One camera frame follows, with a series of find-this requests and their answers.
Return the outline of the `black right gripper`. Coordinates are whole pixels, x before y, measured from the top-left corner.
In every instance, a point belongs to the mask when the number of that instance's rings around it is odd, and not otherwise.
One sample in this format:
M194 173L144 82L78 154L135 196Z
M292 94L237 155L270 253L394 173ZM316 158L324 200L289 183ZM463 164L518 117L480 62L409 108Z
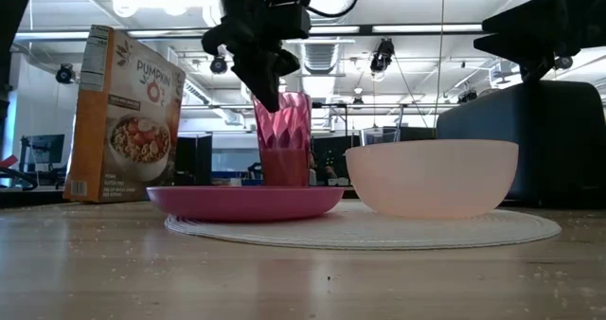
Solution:
M606 46L606 0L530 0L484 20L482 29L494 34L475 39L475 49L517 63L522 81L538 81L553 68L554 53Z

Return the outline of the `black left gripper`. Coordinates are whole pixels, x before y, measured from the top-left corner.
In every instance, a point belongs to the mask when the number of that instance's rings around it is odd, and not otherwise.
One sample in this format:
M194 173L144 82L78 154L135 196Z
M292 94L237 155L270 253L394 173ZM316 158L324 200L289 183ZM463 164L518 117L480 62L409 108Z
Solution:
M234 58L234 73L270 113L277 112L278 79L300 68L299 59L284 49L281 38L280 6L299 3L307 8L311 0L220 0L221 22L203 36L203 48L216 55L224 45Z

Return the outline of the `pink faceted plastic tumbler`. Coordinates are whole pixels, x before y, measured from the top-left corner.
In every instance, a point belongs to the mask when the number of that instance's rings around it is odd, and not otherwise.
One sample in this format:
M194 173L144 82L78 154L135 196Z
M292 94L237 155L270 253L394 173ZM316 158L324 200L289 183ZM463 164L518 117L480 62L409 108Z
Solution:
M258 150L264 185L307 187L310 181L312 100L305 93L284 92L280 109L268 112L255 98Z

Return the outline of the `magenta plastic plate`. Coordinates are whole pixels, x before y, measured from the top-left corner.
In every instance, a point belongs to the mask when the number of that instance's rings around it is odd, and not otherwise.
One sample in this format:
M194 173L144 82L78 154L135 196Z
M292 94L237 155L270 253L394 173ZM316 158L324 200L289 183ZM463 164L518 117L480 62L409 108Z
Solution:
M342 187L149 187L171 216L210 222L273 222L316 217L342 199Z

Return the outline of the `orange pumpkin cereal box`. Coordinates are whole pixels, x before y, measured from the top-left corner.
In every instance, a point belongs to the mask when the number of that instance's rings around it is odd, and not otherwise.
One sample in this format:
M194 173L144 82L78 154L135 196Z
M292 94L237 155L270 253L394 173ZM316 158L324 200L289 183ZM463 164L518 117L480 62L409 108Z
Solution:
M147 199L173 181L186 73L126 33L93 25L63 191L88 203Z

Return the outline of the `pale pink plastic bowl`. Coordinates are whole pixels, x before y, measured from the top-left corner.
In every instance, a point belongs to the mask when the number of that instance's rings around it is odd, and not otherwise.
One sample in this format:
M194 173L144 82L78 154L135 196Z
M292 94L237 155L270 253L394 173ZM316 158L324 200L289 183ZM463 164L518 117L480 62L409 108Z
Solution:
M350 181L376 212L410 219L486 214L514 181L519 146L487 139L417 140L346 151Z

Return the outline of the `person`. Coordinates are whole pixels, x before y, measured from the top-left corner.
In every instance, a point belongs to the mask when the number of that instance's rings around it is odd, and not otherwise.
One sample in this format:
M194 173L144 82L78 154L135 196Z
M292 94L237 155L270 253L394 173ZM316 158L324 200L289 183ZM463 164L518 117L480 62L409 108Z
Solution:
M337 179L337 175L331 166L321 166L315 162L315 154L310 152L310 185L327 186L330 179Z

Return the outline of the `black two-slot toaster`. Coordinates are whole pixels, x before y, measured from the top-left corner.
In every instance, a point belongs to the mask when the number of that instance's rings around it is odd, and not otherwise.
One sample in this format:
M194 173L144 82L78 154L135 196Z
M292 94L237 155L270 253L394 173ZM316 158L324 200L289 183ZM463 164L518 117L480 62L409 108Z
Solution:
M518 144L510 200L606 207L606 116L589 83L541 80L498 90L442 113L437 137Z

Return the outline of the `black office partition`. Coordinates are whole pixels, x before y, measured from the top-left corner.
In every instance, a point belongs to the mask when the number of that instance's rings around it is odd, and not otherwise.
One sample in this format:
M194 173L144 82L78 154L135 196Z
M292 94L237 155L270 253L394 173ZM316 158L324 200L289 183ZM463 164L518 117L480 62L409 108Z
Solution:
M179 137L175 156L176 186L210 186L212 136Z

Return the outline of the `black overhead light bar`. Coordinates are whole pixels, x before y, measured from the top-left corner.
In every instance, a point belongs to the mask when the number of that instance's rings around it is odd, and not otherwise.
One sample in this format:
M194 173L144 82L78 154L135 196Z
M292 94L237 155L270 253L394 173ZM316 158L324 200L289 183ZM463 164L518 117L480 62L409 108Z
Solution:
M145 40L199 38L208 27L172 27L152 29L125 29L131 37ZM313 26L313 37L366 37L366 36L420 36L420 35L481 35L480 24L406 24L406 25L323 25ZM16 41L60 42L82 41L89 36L88 29L28 30L17 32Z

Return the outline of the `white round woven placemat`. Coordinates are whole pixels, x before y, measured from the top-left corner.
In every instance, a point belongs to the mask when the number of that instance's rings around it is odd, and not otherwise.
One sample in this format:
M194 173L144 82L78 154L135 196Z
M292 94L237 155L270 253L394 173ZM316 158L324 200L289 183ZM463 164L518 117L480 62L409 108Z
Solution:
M173 232L256 245L326 250L436 250L546 240L561 227L549 219L495 209L467 219L387 217L361 202L341 202L314 218L287 222L219 223L168 216Z

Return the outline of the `dark computer monitor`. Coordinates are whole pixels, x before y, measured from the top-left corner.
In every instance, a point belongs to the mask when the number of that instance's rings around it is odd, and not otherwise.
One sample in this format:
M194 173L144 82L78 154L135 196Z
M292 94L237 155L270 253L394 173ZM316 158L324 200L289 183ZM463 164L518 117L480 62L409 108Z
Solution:
M21 138L20 159L24 164L60 164L63 134L30 135Z

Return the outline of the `silver ceiling air duct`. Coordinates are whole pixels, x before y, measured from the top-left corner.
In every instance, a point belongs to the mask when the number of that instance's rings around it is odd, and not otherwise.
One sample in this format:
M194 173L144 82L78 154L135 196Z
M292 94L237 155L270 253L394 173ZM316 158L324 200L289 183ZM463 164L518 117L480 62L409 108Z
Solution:
M304 69L314 75L331 74L341 55L341 45L336 39L310 40L300 50Z

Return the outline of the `black metal table frame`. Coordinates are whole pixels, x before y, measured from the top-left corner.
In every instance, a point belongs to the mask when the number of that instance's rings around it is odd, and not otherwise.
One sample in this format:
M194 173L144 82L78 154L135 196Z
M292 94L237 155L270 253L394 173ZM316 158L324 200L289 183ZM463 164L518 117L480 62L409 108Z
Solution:
M60 190L0 189L0 209L66 203Z

